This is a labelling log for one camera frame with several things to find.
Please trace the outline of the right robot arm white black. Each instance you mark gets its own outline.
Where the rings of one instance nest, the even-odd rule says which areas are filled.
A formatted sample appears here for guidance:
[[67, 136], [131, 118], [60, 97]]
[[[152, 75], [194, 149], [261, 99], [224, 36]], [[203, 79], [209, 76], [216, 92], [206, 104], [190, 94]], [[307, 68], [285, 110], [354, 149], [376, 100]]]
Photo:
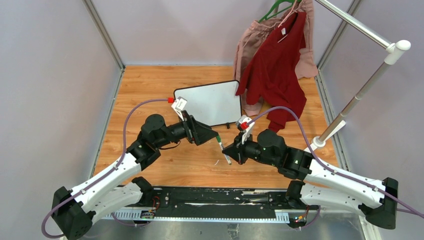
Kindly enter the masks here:
[[240, 165], [252, 159], [276, 167], [279, 174], [291, 179], [285, 195], [290, 208], [316, 205], [345, 210], [377, 227], [395, 229], [397, 202], [386, 193], [397, 196], [397, 180], [367, 178], [332, 166], [305, 150], [287, 146], [283, 137], [268, 129], [256, 141], [243, 135], [237, 135], [222, 153]]

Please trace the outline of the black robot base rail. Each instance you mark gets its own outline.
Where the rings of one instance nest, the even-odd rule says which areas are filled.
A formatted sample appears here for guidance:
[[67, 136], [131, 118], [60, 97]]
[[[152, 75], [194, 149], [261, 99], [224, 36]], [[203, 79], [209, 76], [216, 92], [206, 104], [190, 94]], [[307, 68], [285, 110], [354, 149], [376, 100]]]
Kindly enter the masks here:
[[94, 203], [93, 222], [206, 222], [289, 224], [299, 216], [311, 221], [318, 206], [288, 203], [285, 189], [155, 186], [150, 200]]

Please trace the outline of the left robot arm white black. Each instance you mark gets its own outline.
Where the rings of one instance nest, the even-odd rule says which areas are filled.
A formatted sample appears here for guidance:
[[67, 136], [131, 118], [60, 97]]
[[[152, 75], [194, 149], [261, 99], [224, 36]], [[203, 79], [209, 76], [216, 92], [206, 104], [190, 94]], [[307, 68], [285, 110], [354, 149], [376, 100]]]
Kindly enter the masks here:
[[121, 190], [115, 187], [149, 167], [160, 157], [162, 147], [183, 139], [200, 146], [217, 136], [211, 126], [186, 111], [179, 122], [171, 125], [166, 125], [162, 115], [152, 114], [118, 160], [72, 189], [62, 186], [55, 191], [51, 217], [67, 239], [77, 240], [98, 220], [122, 207], [135, 203], [149, 206], [153, 187], [143, 177], [135, 178]]

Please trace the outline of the white whiteboard black frame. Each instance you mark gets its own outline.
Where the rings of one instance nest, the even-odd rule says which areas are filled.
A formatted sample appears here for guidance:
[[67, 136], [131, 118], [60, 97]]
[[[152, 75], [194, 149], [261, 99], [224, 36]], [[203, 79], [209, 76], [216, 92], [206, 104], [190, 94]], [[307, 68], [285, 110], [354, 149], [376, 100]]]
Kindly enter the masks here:
[[242, 116], [241, 97], [236, 95], [237, 80], [222, 81], [174, 90], [176, 99], [187, 101], [184, 110], [211, 127], [235, 123]]

